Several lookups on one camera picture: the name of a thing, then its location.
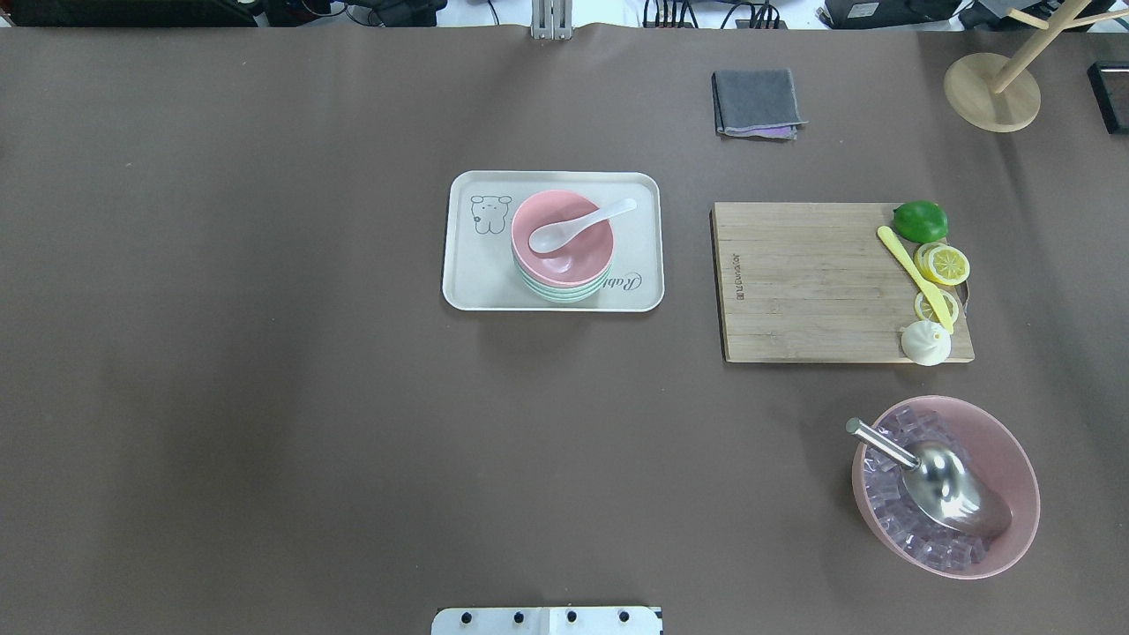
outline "folded cloth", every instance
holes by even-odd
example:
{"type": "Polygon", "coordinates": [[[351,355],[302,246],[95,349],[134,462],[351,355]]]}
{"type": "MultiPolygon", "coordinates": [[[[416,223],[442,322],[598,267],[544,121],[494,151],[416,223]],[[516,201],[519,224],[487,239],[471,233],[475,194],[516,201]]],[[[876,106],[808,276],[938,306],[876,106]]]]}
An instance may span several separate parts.
{"type": "Polygon", "coordinates": [[[790,69],[714,73],[714,124],[729,137],[795,139],[799,118],[790,69]]]}

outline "yellow plastic knife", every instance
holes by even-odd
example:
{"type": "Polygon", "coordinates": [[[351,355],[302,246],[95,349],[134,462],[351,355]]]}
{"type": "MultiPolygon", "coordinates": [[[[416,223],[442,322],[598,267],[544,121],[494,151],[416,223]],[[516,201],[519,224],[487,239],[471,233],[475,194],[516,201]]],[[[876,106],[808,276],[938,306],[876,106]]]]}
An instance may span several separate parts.
{"type": "Polygon", "coordinates": [[[917,282],[918,288],[925,294],[925,298],[933,306],[933,312],[937,315],[937,320],[940,320],[940,325],[952,333],[953,314],[948,312],[948,305],[945,304],[945,297],[940,295],[940,289],[937,288],[937,285],[921,277],[921,272],[917,270],[917,266],[913,264],[909,252],[902,246],[902,242],[894,235],[893,229],[885,225],[878,227],[878,240],[882,241],[882,244],[886,245],[886,249],[890,250],[890,253],[894,254],[894,259],[902,266],[902,269],[917,282]]]}

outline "wooden cutting board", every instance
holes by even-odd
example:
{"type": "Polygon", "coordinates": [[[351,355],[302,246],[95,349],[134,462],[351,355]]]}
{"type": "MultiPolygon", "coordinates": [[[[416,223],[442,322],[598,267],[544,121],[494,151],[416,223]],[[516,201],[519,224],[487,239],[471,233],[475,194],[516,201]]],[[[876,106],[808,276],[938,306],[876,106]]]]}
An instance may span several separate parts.
{"type": "MultiPolygon", "coordinates": [[[[725,358],[909,363],[900,330],[918,320],[918,288],[875,234],[895,207],[714,203],[725,358]]],[[[962,310],[947,362],[972,358],[962,310]]]]}

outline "lemon slice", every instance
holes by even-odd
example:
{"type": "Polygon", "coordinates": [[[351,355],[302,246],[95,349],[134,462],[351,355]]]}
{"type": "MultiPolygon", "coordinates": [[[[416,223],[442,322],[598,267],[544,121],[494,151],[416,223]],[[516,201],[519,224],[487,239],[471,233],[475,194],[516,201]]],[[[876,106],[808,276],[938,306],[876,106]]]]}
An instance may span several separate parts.
{"type": "MultiPolygon", "coordinates": [[[[953,316],[953,322],[956,322],[956,318],[961,314],[961,303],[956,301],[956,296],[946,292],[945,289],[937,289],[940,295],[945,298],[945,304],[948,305],[948,314],[953,316]]],[[[925,294],[918,294],[913,298],[913,313],[917,313],[918,320],[929,320],[931,322],[940,323],[937,319],[937,314],[933,311],[933,305],[929,301],[925,298],[925,294]]]]}
{"type": "Polygon", "coordinates": [[[954,246],[933,247],[921,260],[921,275],[938,285],[955,286],[969,279],[969,259],[954,246]]]}
{"type": "Polygon", "coordinates": [[[939,247],[943,244],[945,243],[926,243],[919,246],[917,251],[913,252],[913,264],[918,266],[918,271],[925,271],[927,269],[927,266],[925,263],[925,258],[926,254],[929,253],[929,250],[931,250],[933,247],[939,247]]]}

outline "pink bowl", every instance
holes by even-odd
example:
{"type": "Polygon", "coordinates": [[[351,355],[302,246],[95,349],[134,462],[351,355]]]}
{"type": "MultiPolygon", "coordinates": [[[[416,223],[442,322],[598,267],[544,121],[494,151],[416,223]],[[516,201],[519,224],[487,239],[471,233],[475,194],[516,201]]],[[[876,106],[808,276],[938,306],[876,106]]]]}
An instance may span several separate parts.
{"type": "Polygon", "coordinates": [[[1012,433],[996,417],[980,408],[952,397],[914,397],[896,403],[878,417],[875,427],[881,428],[894,410],[911,406],[917,410],[935,410],[948,424],[949,433],[955,436],[969,452],[969,467],[983,482],[999,493],[1012,507],[1012,527],[992,540],[991,548],[984,559],[970,565],[964,571],[937,571],[914,560],[902,551],[894,541],[878,527],[878,519],[867,502],[866,488],[863,482],[863,455],[866,445],[859,444],[855,452],[855,464],[851,468],[851,481],[855,487],[855,502],[858,504],[863,519],[870,531],[883,545],[898,554],[904,560],[945,577],[957,580],[979,580],[1004,572],[1027,553],[1035,539],[1039,528],[1039,482],[1035,481],[1035,470],[1031,467],[1026,453],[1012,433]]]}
{"type": "Polygon", "coordinates": [[[551,287],[579,287],[595,280],[612,263],[615,238],[611,223],[597,223],[549,253],[530,249],[530,234],[550,223],[571,220],[597,208],[594,202],[568,190],[545,190],[525,199],[514,212],[510,229],[510,244],[518,266],[534,280],[551,287]]]}

